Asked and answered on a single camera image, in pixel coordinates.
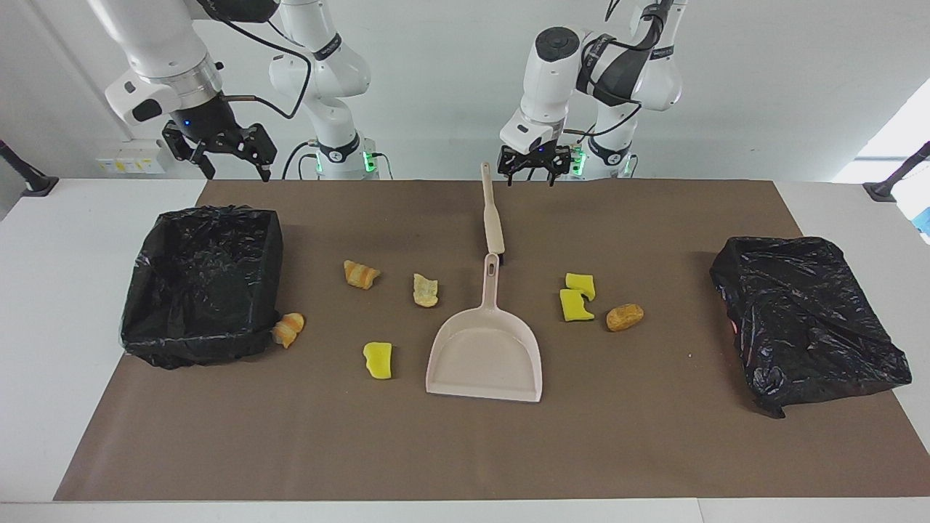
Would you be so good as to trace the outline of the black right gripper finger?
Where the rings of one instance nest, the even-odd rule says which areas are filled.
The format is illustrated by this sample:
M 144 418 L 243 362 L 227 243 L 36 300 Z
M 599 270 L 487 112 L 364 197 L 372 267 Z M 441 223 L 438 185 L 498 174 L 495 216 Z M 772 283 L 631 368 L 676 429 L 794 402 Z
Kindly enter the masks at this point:
M 182 130 L 173 121 L 166 122 L 161 134 L 167 148 L 177 161 L 192 163 L 200 169 L 200 172 L 203 173 L 206 179 L 212 181 L 216 175 L 216 169 L 209 158 L 207 158 L 206 142 L 199 140 L 199 142 L 196 142 L 195 146 L 190 146 Z
M 251 163 L 263 182 L 269 182 L 272 165 L 277 156 L 277 148 L 270 134 L 262 123 L 253 123 L 248 128 L 233 130 L 235 146 L 232 154 L 243 161 Z

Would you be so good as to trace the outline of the beige brush black bristles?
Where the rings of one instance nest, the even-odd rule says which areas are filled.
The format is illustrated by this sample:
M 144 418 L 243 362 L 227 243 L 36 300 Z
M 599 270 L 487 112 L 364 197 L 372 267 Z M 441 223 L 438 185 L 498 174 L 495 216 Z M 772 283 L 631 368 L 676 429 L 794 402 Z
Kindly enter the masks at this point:
M 480 166 L 482 180 L 482 195 L 484 195 L 484 231 L 488 253 L 503 258 L 505 245 L 501 227 L 501 216 L 494 199 L 493 182 L 491 179 L 490 163 L 482 162 Z

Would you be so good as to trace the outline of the notched yellow sponge piece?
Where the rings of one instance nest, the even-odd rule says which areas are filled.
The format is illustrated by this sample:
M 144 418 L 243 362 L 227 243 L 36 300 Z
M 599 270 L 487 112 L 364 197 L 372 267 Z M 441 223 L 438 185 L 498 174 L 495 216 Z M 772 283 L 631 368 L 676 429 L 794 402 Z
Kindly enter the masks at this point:
M 563 288 L 560 291 L 562 317 L 565 322 L 590 321 L 595 318 L 586 309 L 585 297 L 579 289 Z

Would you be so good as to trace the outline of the brown bread roll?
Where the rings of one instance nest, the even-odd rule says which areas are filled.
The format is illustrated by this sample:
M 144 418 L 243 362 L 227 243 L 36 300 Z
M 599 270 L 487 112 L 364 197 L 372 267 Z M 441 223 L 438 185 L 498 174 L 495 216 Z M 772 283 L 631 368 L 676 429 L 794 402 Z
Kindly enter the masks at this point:
M 611 309 L 605 317 L 608 331 L 618 332 L 628 330 L 644 319 L 644 309 L 641 305 L 629 302 Z

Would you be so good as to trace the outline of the striped orange toy croissant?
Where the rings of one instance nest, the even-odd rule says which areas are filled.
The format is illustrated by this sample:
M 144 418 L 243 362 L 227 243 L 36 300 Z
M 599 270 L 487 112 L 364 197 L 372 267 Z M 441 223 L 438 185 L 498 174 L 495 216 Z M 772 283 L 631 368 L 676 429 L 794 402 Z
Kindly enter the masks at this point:
M 302 314 L 299 314 L 299 312 L 289 312 L 289 314 L 283 315 L 279 321 L 276 322 L 270 334 L 272 334 L 272 340 L 275 344 L 287 349 L 293 344 L 296 338 L 298 338 L 304 326 L 305 318 Z
M 353 288 L 369 289 L 374 285 L 376 278 L 381 275 L 381 270 L 359 264 L 352 259 L 345 259 L 343 268 L 345 280 Z

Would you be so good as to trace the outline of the beige plastic dustpan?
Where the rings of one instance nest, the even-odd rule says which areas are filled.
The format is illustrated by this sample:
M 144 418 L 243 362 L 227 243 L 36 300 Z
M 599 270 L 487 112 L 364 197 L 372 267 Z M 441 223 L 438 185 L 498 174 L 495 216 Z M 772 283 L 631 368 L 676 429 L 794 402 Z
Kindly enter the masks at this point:
M 432 342 L 425 375 L 429 394 L 538 403 L 543 370 L 537 337 L 528 324 L 498 305 L 501 259 L 484 258 L 480 305 L 457 312 Z

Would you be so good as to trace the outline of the open bin black liner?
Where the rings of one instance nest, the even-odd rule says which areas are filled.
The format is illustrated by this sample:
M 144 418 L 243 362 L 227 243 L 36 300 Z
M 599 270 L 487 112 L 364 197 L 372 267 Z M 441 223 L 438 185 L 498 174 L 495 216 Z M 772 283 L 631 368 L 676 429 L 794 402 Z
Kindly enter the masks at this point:
M 276 211 L 193 206 L 159 215 L 127 288 L 124 351 L 164 370 L 263 353 L 281 317 L 282 264 Z

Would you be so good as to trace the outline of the black stand foot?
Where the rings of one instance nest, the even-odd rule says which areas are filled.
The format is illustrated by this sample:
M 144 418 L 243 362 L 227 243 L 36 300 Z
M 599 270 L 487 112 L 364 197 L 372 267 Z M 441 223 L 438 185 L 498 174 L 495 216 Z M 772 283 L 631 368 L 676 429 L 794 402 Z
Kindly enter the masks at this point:
M 46 175 L 32 163 L 20 158 L 2 139 L 0 139 L 0 158 L 23 178 L 25 189 L 21 195 L 24 198 L 43 198 L 52 192 L 60 181 L 59 177 Z
M 880 182 L 864 182 L 862 185 L 863 190 L 870 196 L 871 199 L 875 202 L 880 203 L 896 203 L 897 199 L 892 195 L 894 186 L 907 178 L 907 175 L 911 173 L 917 166 L 920 166 L 921 163 L 926 162 L 930 158 L 930 140 L 924 142 L 915 153 L 903 160 L 903 162 L 883 181 Z

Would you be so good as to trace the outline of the rounded yellow sponge piece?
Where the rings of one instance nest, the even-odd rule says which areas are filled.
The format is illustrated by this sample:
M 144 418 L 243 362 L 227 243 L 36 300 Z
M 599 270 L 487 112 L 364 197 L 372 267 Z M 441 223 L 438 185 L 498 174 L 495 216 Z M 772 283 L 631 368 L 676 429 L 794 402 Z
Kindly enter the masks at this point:
M 391 342 L 373 341 L 363 347 L 366 370 L 372 378 L 388 380 L 392 377 Z

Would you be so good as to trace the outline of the brown paper table mat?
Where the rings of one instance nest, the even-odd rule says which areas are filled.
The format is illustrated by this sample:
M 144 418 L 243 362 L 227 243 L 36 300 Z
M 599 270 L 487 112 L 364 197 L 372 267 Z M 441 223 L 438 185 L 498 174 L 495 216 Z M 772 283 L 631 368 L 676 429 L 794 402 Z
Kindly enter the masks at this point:
M 773 183 L 497 185 L 499 304 L 541 349 L 535 404 L 425 390 L 433 338 L 479 304 L 477 182 L 207 183 L 200 205 L 272 209 L 289 349 L 160 370 L 127 355 L 57 500 L 460 500 L 930 495 L 930 454 L 891 392 L 757 410 L 712 285 L 732 236 L 798 236 Z M 343 262 L 381 270 L 369 289 Z M 413 275 L 439 282 L 416 305 Z M 565 322 L 565 274 L 594 276 Z M 605 325 L 633 302 L 644 319 Z M 391 342 L 392 377 L 363 347 Z

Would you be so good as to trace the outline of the crumpled black plastic bag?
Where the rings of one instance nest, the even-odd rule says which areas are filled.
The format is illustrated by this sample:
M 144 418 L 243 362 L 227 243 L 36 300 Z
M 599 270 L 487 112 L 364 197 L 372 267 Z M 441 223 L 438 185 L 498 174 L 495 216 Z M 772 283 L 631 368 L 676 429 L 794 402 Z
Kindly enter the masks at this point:
M 708 274 L 734 328 L 748 390 L 767 416 L 913 381 L 907 355 L 834 242 L 733 236 Z

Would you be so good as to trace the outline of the white wall outlet box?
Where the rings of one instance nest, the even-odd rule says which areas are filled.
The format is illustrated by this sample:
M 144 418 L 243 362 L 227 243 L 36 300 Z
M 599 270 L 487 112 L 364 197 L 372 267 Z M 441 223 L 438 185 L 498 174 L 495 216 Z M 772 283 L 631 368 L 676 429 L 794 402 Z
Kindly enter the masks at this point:
M 100 150 L 95 158 L 100 172 L 112 175 L 166 174 L 173 161 L 159 139 L 133 139 Z

